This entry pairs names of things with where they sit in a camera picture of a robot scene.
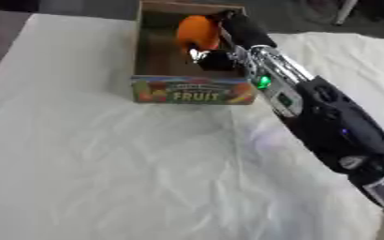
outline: gray floor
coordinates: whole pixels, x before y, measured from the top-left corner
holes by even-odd
[[[384,38],[384,21],[371,22],[355,14],[343,26],[309,19],[301,2],[304,0],[171,0],[178,2],[233,4],[246,7],[252,19],[271,33],[349,32]],[[40,12],[111,19],[135,20],[139,0],[41,0]],[[28,13],[0,11],[0,60],[19,34]]]
[[[349,32],[384,38],[384,21],[372,22],[355,13],[343,26],[309,19],[305,0],[171,0],[177,2],[243,5],[247,13],[270,32]],[[42,0],[41,12],[134,20],[138,0]]]

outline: robotic arm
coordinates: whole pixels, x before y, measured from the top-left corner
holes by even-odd
[[[283,55],[254,22],[240,12],[206,16],[220,27],[231,52],[203,50],[190,42],[188,54],[203,69],[240,69],[305,147],[384,210],[384,130],[350,97]]]

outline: dark background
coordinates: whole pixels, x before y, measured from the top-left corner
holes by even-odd
[[[331,3],[344,0],[171,1],[243,5],[248,15],[265,26],[269,32],[345,32],[384,38],[384,0],[360,0],[356,10],[343,26],[330,24],[336,9],[323,6],[320,7],[321,14],[313,16],[306,5],[307,2]],[[135,20],[138,4],[138,0],[0,0],[0,9]]]

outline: green led light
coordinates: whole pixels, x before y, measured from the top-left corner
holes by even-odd
[[[271,85],[271,79],[268,76],[262,76],[260,77],[260,81],[258,82],[258,89],[265,89],[269,85]]]

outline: wrinkled fabric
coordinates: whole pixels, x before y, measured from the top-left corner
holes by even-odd
[[[34,15],[0,64],[0,239],[372,240],[380,211],[251,106],[136,104],[136,24]],[[273,35],[384,127],[384,39]]]

